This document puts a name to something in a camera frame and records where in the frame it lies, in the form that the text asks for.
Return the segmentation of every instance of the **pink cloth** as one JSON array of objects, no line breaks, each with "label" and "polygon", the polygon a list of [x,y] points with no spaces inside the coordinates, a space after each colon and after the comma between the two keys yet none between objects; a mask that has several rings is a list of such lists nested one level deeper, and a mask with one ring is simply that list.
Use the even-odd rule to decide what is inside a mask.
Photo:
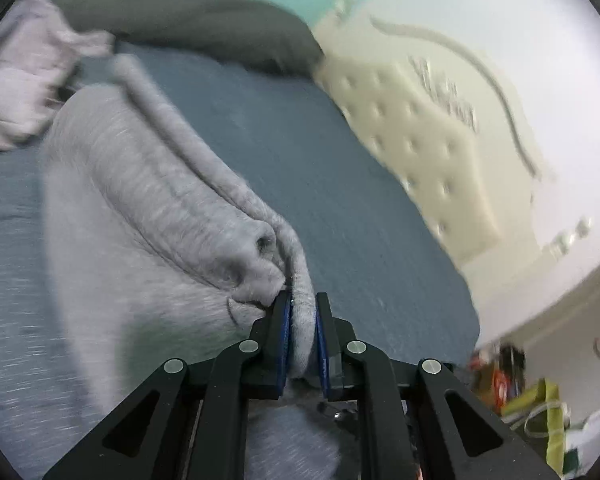
[{"label": "pink cloth", "polygon": [[20,0],[0,22],[0,150],[40,133],[82,56],[112,53],[113,36],[78,34],[51,0]]}]

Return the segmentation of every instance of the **blue gripper pad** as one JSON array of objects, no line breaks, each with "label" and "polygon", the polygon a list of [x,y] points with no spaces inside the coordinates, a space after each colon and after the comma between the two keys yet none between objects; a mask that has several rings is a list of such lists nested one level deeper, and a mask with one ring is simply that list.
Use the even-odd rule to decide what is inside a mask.
[{"label": "blue gripper pad", "polygon": [[327,356],[327,345],[324,339],[324,329],[322,327],[322,319],[320,311],[315,309],[315,338],[318,342],[318,373],[320,374],[320,386],[322,394],[327,397],[327,392],[330,389],[329,384],[329,359]]},{"label": "blue gripper pad", "polygon": [[276,360],[276,387],[278,394],[282,395],[285,388],[286,371],[288,370],[290,338],[291,338],[291,310],[294,304],[293,295],[289,293],[285,301],[285,309],[280,326],[280,340],[278,343],[278,358]]}]

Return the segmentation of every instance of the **mattress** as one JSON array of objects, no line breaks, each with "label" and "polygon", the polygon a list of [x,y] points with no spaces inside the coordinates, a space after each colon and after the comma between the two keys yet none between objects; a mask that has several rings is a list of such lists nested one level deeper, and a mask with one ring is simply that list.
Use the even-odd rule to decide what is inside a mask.
[{"label": "mattress", "polygon": [[[192,52],[126,43],[119,50],[139,57],[216,154],[296,229],[315,290],[329,294],[334,314],[360,339],[403,361],[468,358],[478,320],[466,284],[326,94],[305,78]],[[85,83],[106,77],[101,63],[84,63]],[[105,415],[92,407],[62,338],[45,273],[37,149],[0,154],[0,448],[26,480]],[[293,420],[294,437],[280,439],[265,424],[269,436],[248,447],[247,477],[288,476],[295,466],[268,457],[300,448],[314,457],[306,478],[330,478],[355,443],[330,426],[319,431],[314,406],[287,408],[276,420]],[[349,466],[342,478],[355,475]]]}]

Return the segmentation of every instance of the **metal screw head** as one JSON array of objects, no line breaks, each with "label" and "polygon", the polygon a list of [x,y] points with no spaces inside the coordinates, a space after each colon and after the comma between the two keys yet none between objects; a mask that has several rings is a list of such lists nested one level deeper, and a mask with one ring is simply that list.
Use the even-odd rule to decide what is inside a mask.
[{"label": "metal screw head", "polygon": [[366,345],[362,341],[349,341],[347,350],[352,354],[362,354],[366,350]]},{"label": "metal screw head", "polygon": [[254,341],[253,339],[245,339],[243,342],[240,343],[240,346],[238,348],[241,352],[244,352],[245,354],[250,354],[251,352],[255,352],[258,349],[258,342]]},{"label": "metal screw head", "polygon": [[422,369],[426,371],[427,374],[435,375],[442,370],[442,365],[435,359],[427,359],[422,362]]},{"label": "metal screw head", "polygon": [[169,359],[164,364],[164,371],[168,374],[177,374],[184,368],[184,363],[180,359]]}]

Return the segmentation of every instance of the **dark gray pillow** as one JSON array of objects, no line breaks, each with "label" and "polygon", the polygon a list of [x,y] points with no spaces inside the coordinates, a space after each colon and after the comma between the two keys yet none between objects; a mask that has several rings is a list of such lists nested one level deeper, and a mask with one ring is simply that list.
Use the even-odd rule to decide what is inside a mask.
[{"label": "dark gray pillow", "polygon": [[52,0],[78,32],[194,50],[272,74],[309,76],[322,51],[296,15],[259,0]]}]

